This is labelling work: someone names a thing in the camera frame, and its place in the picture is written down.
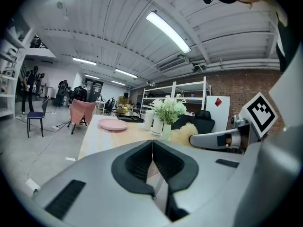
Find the air conditioner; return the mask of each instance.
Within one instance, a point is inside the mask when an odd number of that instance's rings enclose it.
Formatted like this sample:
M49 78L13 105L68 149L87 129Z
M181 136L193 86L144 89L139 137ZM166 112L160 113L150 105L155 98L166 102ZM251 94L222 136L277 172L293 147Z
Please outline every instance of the air conditioner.
M178 59L176 59L176 60L167 62L167 63L165 63L164 65L161 65L161 66L159 67L159 71L165 72L165 71L167 71L167 70L171 70L171 69L180 67L180 66L182 66L182 65L186 65L187 63L188 63L188 62L187 62L186 57L178 58Z
M177 67L172 70L163 71L163 74L167 77L177 77L182 75L187 75L194 72L193 64L186 64L184 66Z

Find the pink plate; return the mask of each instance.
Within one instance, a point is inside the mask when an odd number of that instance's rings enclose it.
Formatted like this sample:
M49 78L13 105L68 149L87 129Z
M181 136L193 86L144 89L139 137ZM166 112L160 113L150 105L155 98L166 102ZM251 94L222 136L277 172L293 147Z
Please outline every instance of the pink plate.
M99 125L109 131L122 131L127 128L127 123L119 119L100 119Z

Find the pink chair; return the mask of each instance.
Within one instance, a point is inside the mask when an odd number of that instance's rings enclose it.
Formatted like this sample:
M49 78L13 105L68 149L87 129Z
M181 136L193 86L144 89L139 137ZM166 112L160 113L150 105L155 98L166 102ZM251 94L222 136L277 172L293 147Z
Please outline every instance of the pink chair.
M69 127L71 122L75 124L74 128L71 131L71 134L74 133L76 124L85 123L85 126L87 126L86 123L88 124L90 123L96 105L97 103L87 103L87 102L79 101L77 99L74 99L72 101L72 104L70 106L71 121L67 126Z

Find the yellow fluffy object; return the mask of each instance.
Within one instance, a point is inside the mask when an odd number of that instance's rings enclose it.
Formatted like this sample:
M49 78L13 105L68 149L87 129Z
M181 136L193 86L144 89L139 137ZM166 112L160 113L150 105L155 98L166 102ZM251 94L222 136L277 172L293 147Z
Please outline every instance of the yellow fluffy object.
M193 147L189 143L189 137L196 134L198 134L197 128L192 123L187 123L181 129L171 131L169 140L179 145Z

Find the red sticker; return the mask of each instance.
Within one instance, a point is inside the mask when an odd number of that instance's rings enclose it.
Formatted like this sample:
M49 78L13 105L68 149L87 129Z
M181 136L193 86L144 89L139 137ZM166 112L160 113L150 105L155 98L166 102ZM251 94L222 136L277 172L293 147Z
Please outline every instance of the red sticker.
M216 102L214 104L216 104L216 106L219 106L222 103L220 98L217 98Z

